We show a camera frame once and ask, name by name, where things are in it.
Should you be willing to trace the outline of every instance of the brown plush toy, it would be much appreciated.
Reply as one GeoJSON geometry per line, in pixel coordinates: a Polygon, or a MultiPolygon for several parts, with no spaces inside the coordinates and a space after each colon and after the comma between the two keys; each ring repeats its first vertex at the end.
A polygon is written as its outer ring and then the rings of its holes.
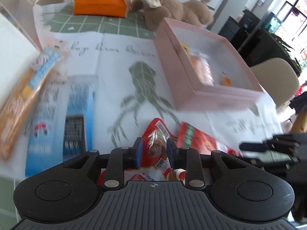
{"type": "Polygon", "coordinates": [[[145,24],[148,30],[154,31],[164,17],[172,18],[178,21],[186,22],[191,25],[203,27],[213,22],[213,16],[206,5],[211,0],[188,1],[181,3],[177,0],[159,0],[160,7],[149,7],[142,0],[133,0],[131,4],[132,11],[144,9],[145,24]]]}

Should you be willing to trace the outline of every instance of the circular mount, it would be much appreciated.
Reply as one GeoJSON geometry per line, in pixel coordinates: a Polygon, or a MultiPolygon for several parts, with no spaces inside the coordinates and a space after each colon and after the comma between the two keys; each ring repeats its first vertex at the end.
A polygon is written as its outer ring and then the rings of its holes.
{"type": "Polygon", "coordinates": [[[36,196],[45,201],[58,201],[70,195],[72,189],[66,182],[45,182],[36,188],[36,196]]]}
{"type": "Polygon", "coordinates": [[[247,200],[263,201],[271,197],[273,190],[264,182],[248,181],[237,186],[237,193],[247,200]]]}
{"type": "Polygon", "coordinates": [[[87,152],[21,182],[13,196],[20,215],[56,223],[87,212],[98,196],[96,184],[87,177],[98,155],[87,152]]]}
{"type": "Polygon", "coordinates": [[[211,156],[222,175],[210,195],[222,212],[255,223],[276,220],[289,212],[294,192],[287,182],[223,152],[211,156]]]}

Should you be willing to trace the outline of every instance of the orange pouch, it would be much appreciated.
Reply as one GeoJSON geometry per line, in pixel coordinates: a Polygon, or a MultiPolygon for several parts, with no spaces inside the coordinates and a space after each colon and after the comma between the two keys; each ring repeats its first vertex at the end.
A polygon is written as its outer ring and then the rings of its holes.
{"type": "Polygon", "coordinates": [[[75,0],[75,15],[127,17],[130,0],[75,0]]]}

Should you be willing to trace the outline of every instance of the barcode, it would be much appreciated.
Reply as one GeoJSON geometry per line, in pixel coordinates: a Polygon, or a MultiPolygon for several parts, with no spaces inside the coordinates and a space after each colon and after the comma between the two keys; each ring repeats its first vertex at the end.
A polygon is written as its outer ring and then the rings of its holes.
{"type": "Polygon", "coordinates": [[[166,139],[170,137],[170,134],[168,133],[168,131],[165,129],[164,125],[160,121],[156,123],[156,126],[163,132],[166,139]]]}
{"type": "Polygon", "coordinates": [[[163,158],[160,158],[158,163],[156,164],[156,168],[159,169],[162,173],[164,173],[169,167],[169,163],[165,161],[163,158]]]}

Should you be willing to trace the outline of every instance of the red snack bag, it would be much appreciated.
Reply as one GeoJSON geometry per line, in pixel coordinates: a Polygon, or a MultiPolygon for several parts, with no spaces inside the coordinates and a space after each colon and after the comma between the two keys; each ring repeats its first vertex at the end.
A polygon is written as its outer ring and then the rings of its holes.
{"type": "Polygon", "coordinates": [[[215,138],[185,122],[181,123],[177,140],[177,147],[181,148],[183,146],[196,149],[199,154],[210,155],[212,150],[221,150],[230,155],[242,156],[240,151],[227,147],[215,138]]]}
{"type": "Polygon", "coordinates": [[[167,129],[164,122],[155,118],[151,121],[145,130],[143,139],[143,155],[141,168],[148,180],[166,180],[168,173],[171,171],[167,153],[166,141],[168,138],[177,139],[167,129]]]}
{"type": "MultiPolygon", "coordinates": [[[[170,137],[175,141],[177,140],[177,137],[169,132],[161,119],[155,118],[152,120],[142,136],[143,153],[141,167],[139,169],[126,169],[124,171],[125,182],[165,181],[172,170],[166,153],[166,140],[170,137]]],[[[102,170],[97,184],[102,183],[104,172],[102,170]]],[[[179,179],[179,176],[176,178],[176,171],[172,175],[171,180],[179,179]]]]}

